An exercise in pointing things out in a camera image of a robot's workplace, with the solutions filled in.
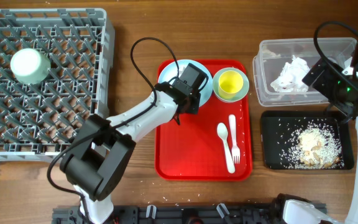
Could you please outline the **large light blue plate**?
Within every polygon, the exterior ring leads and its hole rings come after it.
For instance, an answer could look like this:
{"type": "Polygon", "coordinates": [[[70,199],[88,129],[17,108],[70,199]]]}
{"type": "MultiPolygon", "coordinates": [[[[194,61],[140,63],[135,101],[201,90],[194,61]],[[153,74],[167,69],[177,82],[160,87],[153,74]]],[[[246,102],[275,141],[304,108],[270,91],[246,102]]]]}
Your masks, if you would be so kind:
{"type": "Polygon", "coordinates": [[[202,107],[209,100],[209,98],[212,95],[213,78],[212,78],[209,70],[199,61],[190,60],[190,59],[178,60],[179,69],[177,69],[175,62],[170,62],[168,65],[163,66],[163,70],[160,72],[160,75],[158,77],[158,82],[162,83],[162,82],[169,81],[171,78],[177,76],[177,72],[179,72],[179,76],[181,76],[189,63],[198,67],[200,70],[205,72],[205,74],[207,74],[207,76],[208,76],[208,82],[207,82],[206,86],[200,92],[201,93],[200,107],[202,107]]]}

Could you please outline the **white paper napkin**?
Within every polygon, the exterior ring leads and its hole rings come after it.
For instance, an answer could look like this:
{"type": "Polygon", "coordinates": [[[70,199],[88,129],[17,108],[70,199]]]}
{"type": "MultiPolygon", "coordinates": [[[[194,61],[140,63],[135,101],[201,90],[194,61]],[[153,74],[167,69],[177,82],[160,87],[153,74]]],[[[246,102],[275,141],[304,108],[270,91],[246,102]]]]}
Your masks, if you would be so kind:
{"type": "Polygon", "coordinates": [[[279,93],[304,93],[309,86],[302,79],[310,71],[307,62],[302,58],[292,55],[292,62],[286,62],[280,75],[270,86],[279,93]]]}

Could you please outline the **green bowl with rice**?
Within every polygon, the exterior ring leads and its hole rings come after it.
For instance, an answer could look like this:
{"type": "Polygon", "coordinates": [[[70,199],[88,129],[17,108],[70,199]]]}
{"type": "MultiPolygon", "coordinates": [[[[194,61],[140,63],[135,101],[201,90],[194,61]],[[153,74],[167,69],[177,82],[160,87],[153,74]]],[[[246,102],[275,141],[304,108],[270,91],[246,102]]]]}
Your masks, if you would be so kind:
{"type": "Polygon", "coordinates": [[[38,84],[47,78],[51,62],[46,55],[37,50],[21,49],[13,55],[10,68],[20,83],[38,84]]]}

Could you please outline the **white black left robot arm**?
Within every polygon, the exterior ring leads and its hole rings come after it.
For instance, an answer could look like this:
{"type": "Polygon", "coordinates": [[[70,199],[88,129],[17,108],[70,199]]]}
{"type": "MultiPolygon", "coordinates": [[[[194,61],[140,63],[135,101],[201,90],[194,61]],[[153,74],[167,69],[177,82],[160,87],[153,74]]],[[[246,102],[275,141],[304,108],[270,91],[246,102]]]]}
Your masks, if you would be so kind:
{"type": "Polygon", "coordinates": [[[132,109],[104,119],[90,116],[60,162],[60,170],[81,200],[85,223],[104,223],[113,213],[111,193],[122,179],[135,145],[180,114],[198,111],[207,79],[172,78],[152,88],[132,109]]]}

